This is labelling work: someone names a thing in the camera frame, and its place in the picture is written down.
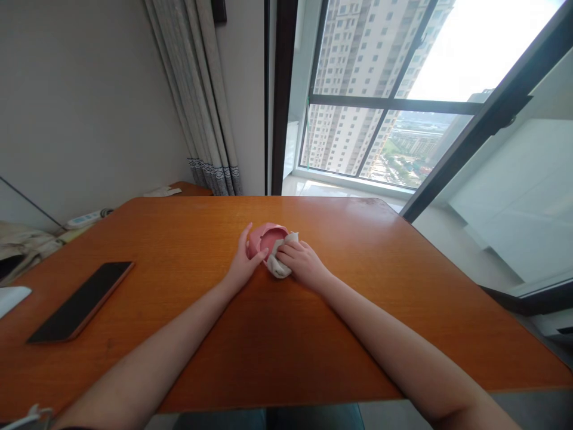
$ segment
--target pink object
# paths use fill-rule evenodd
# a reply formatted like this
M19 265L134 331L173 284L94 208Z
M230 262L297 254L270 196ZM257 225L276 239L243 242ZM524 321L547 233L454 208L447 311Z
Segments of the pink object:
M288 235L286 227L273 223L265 223L255 228L249 235L249 249L247 255L253 258L257 253L265 248L269 249L269 253L264 259L264 265L267 265L267 259L270 252L273 250L275 241L284 239Z

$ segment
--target smartphone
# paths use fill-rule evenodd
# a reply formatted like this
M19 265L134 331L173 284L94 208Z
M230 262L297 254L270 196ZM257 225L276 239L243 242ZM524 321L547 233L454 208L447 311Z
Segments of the smartphone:
M28 343L64 342L75 339L119 283L133 262L105 263L95 271L66 303L28 339Z

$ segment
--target curtain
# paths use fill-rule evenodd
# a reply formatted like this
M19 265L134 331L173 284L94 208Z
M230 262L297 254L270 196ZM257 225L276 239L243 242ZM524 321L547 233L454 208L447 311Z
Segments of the curtain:
M210 0L145 0L197 185L242 195Z

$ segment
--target apartment building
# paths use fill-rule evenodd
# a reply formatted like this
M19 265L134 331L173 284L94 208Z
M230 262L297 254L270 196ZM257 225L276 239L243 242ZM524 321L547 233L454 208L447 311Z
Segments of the apartment building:
M455 0L440 0L396 98L407 98ZM331 0L312 91L350 97L387 97L414 40L428 0ZM301 164L367 177L396 122L388 111L366 154L381 109L311 105Z

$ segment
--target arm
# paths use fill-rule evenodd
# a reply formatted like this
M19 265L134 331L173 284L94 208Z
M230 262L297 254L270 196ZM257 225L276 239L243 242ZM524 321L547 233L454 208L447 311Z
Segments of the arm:
M277 258L339 314L434 428L519 428L440 350L331 274L308 244L290 242L278 251Z
M268 250L247 257L247 234L225 278L181 315L148 338L111 368L70 409L53 429L141 429L229 302L247 283Z

